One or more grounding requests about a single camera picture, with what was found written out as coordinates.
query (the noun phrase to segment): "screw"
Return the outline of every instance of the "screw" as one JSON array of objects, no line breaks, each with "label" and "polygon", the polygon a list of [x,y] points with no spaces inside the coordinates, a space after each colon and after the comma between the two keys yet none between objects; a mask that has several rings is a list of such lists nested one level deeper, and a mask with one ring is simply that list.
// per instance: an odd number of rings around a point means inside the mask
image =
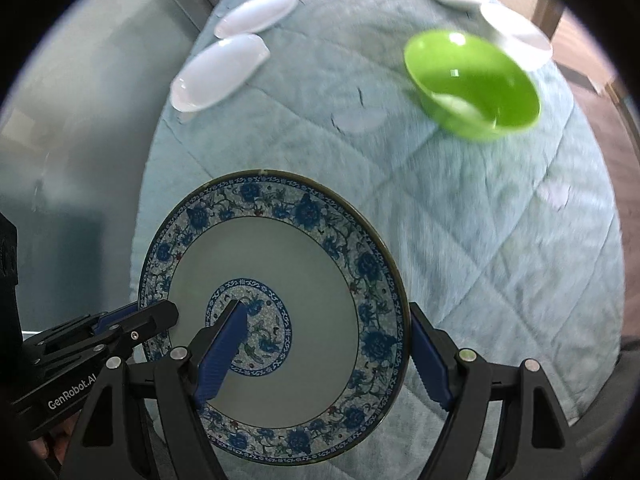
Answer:
[{"label": "screw", "polygon": [[187,357],[188,353],[189,351],[184,346],[177,346],[176,348],[171,350],[169,355],[171,356],[171,359],[175,359],[176,361],[179,361]]},{"label": "screw", "polygon": [[122,359],[120,359],[117,355],[113,357],[109,357],[107,359],[107,368],[109,370],[115,370],[118,366],[120,366]]},{"label": "screw", "polygon": [[472,363],[478,357],[478,354],[476,354],[471,348],[463,348],[458,352],[458,355],[465,363]]},{"label": "screw", "polygon": [[527,359],[524,361],[524,367],[529,370],[529,372],[537,372],[540,370],[540,363],[535,359]]}]

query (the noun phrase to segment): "hand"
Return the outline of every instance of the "hand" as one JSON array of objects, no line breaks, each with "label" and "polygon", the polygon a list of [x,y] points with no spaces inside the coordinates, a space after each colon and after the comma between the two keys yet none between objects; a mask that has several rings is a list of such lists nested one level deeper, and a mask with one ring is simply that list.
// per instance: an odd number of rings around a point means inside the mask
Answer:
[{"label": "hand", "polygon": [[[64,420],[51,430],[51,434],[54,436],[55,441],[53,453],[61,464],[65,459],[66,448],[69,445],[69,438],[71,437],[71,433],[73,433],[79,415],[80,412],[70,416],[67,420]],[[33,449],[33,452],[43,460],[46,459],[52,451],[49,449],[49,446],[45,443],[42,437],[36,440],[31,440],[29,444],[31,449]]]}]

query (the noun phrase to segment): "floral pattern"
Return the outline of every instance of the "floral pattern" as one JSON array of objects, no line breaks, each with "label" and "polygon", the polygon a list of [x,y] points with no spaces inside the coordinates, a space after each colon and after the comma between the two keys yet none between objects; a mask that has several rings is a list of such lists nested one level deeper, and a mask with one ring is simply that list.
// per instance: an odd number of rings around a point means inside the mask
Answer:
[{"label": "floral pattern", "polygon": [[215,323],[231,300],[242,301],[248,315],[247,339],[240,344],[231,370],[251,377],[277,370],[291,348],[291,322],[284,304],[264,283],[249,278],[229,280],[209,300],[204,325]]},{"label": "floral pattern", "polygon": [[[143,267],[139,306],[144,308],[168,297],[180,258],[206,229],[245,216],[290,224],[315,240],[332,258],[353,298],[358,354],[340,396],[308,422],[290,428],[256,428],[208,404],[200,407],[200,418],[213,444],[249,460],[297,465],[330,458],[365,438],[385,415],[401,386],[408,355],[408,306],[401,283],[396,282],[368,228],[348,206],[295,176],[270,172],[232,175],[203,186],[190,194],[156,233]],[[247,305],[250,335],[243,344],[249,345],[249,351],[241,346],[232,364],[236,368],[232,369],[245,374],[267,370],[286,347],[286,309],[279,309],[275,294],[270,296],[260,288],[264,284],[248,278],[233,281],[238,282],[233,286],[244,287],[233,290],[242,294]],[[207,305],[206,323],[214,322],[218,309],[228,303],[224,291],[216,300],[214,296]],[[167,333],[145,343],[150,360],[170,349]]]}]

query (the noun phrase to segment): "floor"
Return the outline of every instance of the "floor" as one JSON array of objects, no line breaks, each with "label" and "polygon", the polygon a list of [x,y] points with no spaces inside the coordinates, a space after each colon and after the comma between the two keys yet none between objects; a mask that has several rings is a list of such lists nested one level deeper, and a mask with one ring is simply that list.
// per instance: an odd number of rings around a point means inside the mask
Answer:
[{"label": "floor", "polygon": [[598,90],[614,78],[616,71],[607,55],[568,10],[562,15],[551,43],[556,63],[586,74]]},{"label": "floor", "polygon": [[[553,38],[554,59],[588,76],[601,89],[615,75],[606,54],[566,12]],[[587,115],[604,156],[620,212],[625,257],[625,316],[623,334],[640,336],[640,163],[618,110],[608,95],[593,87],[570,83],[575,99]]]}]

